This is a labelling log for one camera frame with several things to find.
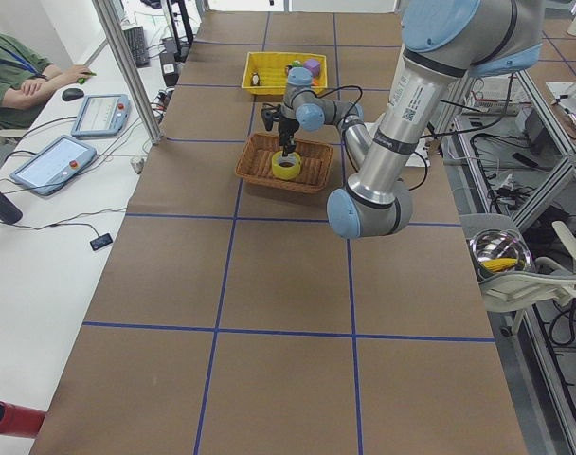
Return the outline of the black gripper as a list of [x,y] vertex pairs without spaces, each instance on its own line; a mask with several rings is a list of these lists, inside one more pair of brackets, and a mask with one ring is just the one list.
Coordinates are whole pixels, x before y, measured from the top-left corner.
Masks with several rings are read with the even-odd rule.
[[296,150],[294,135],[298,130],[298,121],[288,118],[283,112],[283,106],[278,104],[275,119],[278,123],[279,141],[281,144],[281,157],[287,157]]

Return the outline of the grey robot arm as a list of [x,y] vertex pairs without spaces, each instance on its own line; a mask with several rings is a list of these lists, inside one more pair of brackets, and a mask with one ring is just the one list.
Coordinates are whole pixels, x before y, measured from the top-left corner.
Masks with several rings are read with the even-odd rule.
[[293,145],[299,128],[333,125],[359,168],[327,202],[337,235],[385,236],[408,224],[412,198],[400,174],[448,86],[465,76],[498,76],[533,66],[544,17],[542,1],[410,2],[402,20],[404,66],[374,132],[356,103],[323,100],[311,88],[309,71],[290,70],[279,108],[284,145]]
[[282,103],[276,109],[275,121],[278,123],[280,156],[288,157],[296,150],[295,133],[299,128],[317,131],[322,126],[336,128],[348,149],[348,131],[355,127],[365,129],[363,111],[358,104],[362,90],[355,101],[327,100],[312,88],[313,75],[305,67],[293,67],[289,70]]

